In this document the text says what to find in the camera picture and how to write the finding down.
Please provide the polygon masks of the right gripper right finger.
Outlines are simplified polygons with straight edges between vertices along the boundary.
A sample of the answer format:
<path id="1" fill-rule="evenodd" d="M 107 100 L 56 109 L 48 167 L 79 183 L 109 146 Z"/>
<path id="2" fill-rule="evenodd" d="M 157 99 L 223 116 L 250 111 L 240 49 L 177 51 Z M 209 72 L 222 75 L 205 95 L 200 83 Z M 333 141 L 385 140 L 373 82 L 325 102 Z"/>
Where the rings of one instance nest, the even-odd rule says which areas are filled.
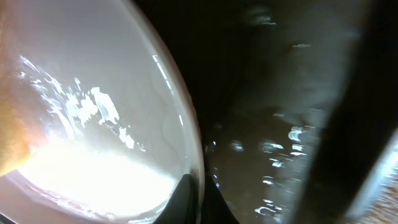
<path id="1" fill-rule="evenodd" d="M 201 224 L 239 224 L 210 176 L 205 179 Z"/>

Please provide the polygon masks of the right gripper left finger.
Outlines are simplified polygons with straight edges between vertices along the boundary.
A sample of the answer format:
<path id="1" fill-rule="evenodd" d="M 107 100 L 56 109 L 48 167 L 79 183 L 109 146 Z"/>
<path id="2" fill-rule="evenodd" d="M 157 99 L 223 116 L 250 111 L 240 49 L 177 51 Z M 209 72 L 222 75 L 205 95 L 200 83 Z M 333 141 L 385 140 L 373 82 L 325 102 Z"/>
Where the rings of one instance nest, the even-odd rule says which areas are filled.
<path id="1" fill-rule="evenodd" d="M 190 174 L 184 174 L 166 207 L 153 224 L 195 224 L 197 210 L 197 185 Z"/>

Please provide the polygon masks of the white plate with red stain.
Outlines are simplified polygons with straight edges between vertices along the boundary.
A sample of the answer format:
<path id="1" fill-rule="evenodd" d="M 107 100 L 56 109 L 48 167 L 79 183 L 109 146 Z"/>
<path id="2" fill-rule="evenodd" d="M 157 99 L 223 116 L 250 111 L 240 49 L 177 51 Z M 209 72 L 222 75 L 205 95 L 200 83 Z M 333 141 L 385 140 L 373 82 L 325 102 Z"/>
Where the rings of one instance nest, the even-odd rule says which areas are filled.
<path id="1" fill-rule="evenodd" d="M 39 130 L 1 177 L 12 223 L 154 223 L 184 174 L 203 201 L 195 112 L 168 48 L 134 1 L 6 1 L 17 103 Z"/>

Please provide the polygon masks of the green and yellow sponge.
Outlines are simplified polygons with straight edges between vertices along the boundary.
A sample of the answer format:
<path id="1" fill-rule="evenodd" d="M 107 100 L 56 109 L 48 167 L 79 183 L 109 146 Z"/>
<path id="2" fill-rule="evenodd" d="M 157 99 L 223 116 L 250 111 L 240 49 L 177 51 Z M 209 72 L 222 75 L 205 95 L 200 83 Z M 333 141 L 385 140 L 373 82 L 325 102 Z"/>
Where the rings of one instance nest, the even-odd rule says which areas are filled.
<path id="1" fill-rule="evenodd" d="M 26 163 L 34 154 L 32 146 L 40 141 L 39 130 L 17 103 L 11 80 L 12 70 L 1 65 L 1 175 Z"/>

